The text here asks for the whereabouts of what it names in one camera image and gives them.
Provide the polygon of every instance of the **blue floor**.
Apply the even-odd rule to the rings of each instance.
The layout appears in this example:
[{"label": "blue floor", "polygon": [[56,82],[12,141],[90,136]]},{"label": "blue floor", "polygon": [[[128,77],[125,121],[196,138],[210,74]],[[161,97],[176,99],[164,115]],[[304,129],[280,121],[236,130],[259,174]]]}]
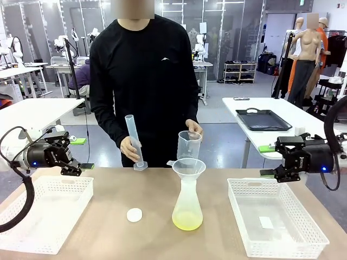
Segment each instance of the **blue floor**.
[{"label": "blue floor", "polygon": [[[207,168],[239,168],[243,156],[245,138],[243,131],[236,123],[205,123],[204,140],[201,144],[200,159]],[[71,135],[86,137],[86,126],[66,126]],[[96,167],[121,167],[120,152],[115,143],[99,126],[89,126],[90,159]],[[88,145],[71,146],[72,155],[80,162],[88,159]],[[251,145],[248,168],[274,168],[281,161],[264,160]],[[329,210],[341,227],[347,231],[347,181],[342,178],[338,191],[330,192],[323,185],[318,174],[309,175],[307,187]],[[334,186],[335,176],[327,176],[327,180]],[[0,174],[0,202],[2,202],[21,183],[14,172]]]}]

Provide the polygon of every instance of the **purple jacket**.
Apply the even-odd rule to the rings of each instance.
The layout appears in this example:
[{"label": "purple jacket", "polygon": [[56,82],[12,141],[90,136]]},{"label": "purple jacket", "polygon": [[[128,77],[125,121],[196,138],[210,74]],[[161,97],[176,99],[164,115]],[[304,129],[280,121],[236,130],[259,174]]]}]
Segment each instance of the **purple jacket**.
[{"label": "purple jacket", "polygon": [[[89,65],[89,60],[86,60],[85,63],[86,64],[75,71],[78,89],[91,83],[91,66]],[[69,81],[69,89],[75,89],[72,77]]]}]

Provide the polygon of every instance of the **black long-sleeve shirt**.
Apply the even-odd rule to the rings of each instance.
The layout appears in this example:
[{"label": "black long-sleeve shirt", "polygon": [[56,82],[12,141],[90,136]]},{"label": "black long-sleeve shirt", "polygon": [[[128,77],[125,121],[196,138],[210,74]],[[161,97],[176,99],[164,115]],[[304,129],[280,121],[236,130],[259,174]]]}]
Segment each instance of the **black long-sleeve shirt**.
[{"label": "black long-sleeve shirt", "polygon": [[118,147],[129,114],[142,145],[161,140],[160,152],[177,147],[186,119],[197,121],[198,85],[181,25],[156,15],[145,29],[130,31],[115,20],[93,42],[90,64],[92,112]]}]

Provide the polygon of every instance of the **white plastic basket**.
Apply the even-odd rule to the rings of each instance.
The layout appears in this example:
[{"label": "white plastic basket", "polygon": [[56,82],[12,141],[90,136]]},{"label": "white plastic basket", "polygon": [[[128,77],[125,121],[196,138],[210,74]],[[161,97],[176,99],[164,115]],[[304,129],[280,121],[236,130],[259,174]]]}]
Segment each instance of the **white plastic basket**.
[{"label": "white plastic basket", "polygon": [[[43,176],[34,182],[35,200],[28,215],[0,233],[0,249],[56,255],[93,196],[93,178]],[[22,209],[23,192],[0,214],[0,224]]]},{"label": "white plastic basket", "polygon": [[329,244],[287,184],[245,178],[228,185],[248,257],[317,259]]}]

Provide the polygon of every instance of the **black clothes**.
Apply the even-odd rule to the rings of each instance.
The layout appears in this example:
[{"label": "black clothes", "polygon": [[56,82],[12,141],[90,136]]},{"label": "black clothes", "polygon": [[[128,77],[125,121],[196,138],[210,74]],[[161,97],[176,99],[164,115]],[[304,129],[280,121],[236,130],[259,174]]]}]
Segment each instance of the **black clothes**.
[{"label": "black clothes", "polygon": [[345,58],[347,50],[347,38],[346,36],[331,36],[328,39],[328,50],[331,55],[326,56],[326,66],[331,66],[332,64],[337,64],[341,68],[343,59]]},{"label": "black clothes", "polygon": [[282,67],[281,74],[282,74],[282,81],[281,81],[281,86],[279,86],[279,78],[277,78],[275,89],[271,95],[272,98],[276,96],[276,91],[278,88],[281,90],[281,98],[284,99],[286,97],[286,94],[288,92],[288,83],[289,83],[289,78],[291,77],[291,71],[293,67],[293,60],[291,58],[287,59],[286,64]]},{"label": "black clothes", "polygon": [[141,31],[115,20],[93,42],[90,64],[91,109],[117,147],[128,136],[124,117],[132,114],[148,165],[176,160],[178,133],[187,119],[197,122],[198,109],[185,29],[158,15]]},{"label": "black clothes", "polygon": [[315,61],[298,60],[295,67],[295,76],[288,102],[301,109],[303,108],[306,86],[315,66]]}]

